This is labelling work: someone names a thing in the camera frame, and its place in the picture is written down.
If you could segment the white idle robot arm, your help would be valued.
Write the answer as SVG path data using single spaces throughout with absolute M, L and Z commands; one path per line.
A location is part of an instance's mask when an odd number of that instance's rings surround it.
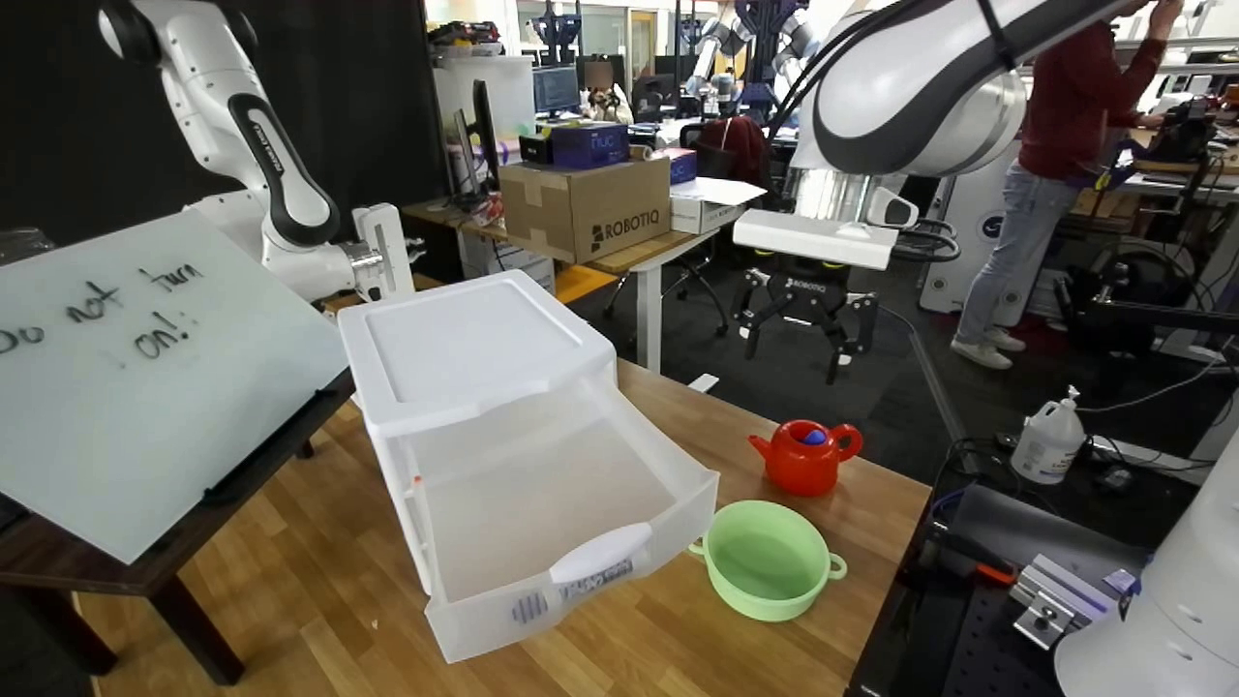
M 400 212 L 387 200 L 343 212 L 311 176 L 258 81 L 244 12 L 218 0 L 99 0 L 98 35 L 115 57 L 158 71 L 192 164 L 231 178 L 228 194 L 206 194 L 189 212 L 311 302 L 414 291 Z

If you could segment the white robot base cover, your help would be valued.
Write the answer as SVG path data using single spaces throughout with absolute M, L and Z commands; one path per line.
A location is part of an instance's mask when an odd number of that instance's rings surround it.
M 1066 697 L 1239 697 L 1239 435 L 1143 569 L 1143 594 L 1054 652 Z

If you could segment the white active robot arm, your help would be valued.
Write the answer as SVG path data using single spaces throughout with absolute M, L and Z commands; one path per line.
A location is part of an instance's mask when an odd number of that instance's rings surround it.
M 922 211 L 886 176 L 943 178 L 1017 133 L 1017 67 L 1110 21 L 1121 0 L 891 0 L 839 21 L 770 116 L 799 116 L 801 167 L 830 172 L 819 212 L 743 211 L 731 239 L 884 271 Z

